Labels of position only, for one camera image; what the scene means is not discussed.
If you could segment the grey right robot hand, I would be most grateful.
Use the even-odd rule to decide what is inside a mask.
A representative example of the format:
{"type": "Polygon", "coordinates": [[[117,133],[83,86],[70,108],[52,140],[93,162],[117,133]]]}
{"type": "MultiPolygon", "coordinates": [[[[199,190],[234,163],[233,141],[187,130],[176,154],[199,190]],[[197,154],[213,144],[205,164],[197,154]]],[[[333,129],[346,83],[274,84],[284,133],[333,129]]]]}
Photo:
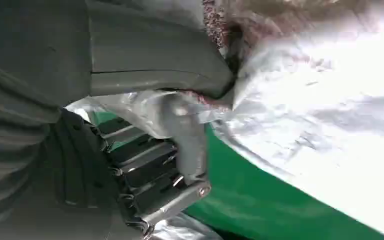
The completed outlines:
{"type": "Polygon", "coordinates": [[[208,36],[125,0],[0,0],[0,240],[147,240],[211,190],[182,91],[232,73],[208,36]]]}

